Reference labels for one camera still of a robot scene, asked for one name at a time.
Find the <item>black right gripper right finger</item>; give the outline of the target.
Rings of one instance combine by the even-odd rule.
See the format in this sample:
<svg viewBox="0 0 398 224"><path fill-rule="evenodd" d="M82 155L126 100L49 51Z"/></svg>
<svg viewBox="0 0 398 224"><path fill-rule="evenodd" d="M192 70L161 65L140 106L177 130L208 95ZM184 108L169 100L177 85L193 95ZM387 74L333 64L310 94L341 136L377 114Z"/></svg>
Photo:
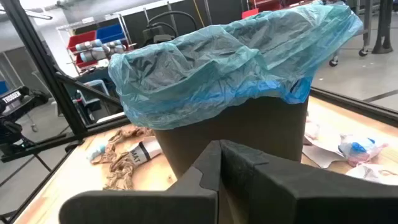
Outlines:
<svg viewBox="0 0 398 224"><path fill-rule="evenodd" d="M222 178L246 223L397 223L397 187L220 141Z"/></svg>

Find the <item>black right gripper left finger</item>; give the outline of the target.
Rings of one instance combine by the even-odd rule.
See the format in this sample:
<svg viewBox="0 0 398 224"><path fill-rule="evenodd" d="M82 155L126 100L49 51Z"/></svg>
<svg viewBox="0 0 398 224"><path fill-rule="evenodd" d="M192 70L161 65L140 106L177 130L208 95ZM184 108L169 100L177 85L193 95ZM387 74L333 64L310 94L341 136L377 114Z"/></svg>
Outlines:
<svg viewBox="0 0 398 224"><path fill-rule="evenodd" d="M221 146L212 141L165 191L93 190L63 203L60 223L216 224Z"/></svg>

